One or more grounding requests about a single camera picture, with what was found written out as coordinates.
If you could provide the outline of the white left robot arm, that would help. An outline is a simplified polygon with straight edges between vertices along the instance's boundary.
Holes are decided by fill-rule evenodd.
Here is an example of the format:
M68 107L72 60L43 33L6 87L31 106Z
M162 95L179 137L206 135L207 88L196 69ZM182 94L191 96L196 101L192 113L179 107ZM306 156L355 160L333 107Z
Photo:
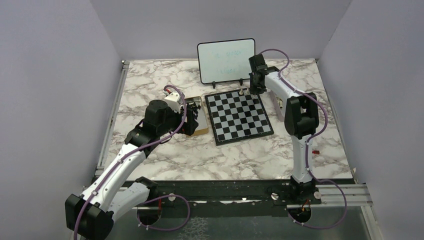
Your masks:
M152 100L144 118L127 134L118 155L80 195L65 201L66 226L74 239L104 240L115 222L138 204L157 200L154 183L135 182L120 191L129 175L162 142L175 134L191 136L198 127L200 106L185 100Z

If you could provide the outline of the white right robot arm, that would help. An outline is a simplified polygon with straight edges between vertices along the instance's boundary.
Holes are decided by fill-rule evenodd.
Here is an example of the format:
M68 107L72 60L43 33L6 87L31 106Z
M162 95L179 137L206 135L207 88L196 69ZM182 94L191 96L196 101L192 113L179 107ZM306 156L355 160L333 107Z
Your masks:
M289 199L300 204L316 191L316 181L310 171L312 137L319 126L318 106L311 100L316 95L306 93L296 86L280 78L276 67L266 65L252 67L249 92L259 95L271 90L281 100L283 108L284 127L291 136L293 146L293 172L290 177Z

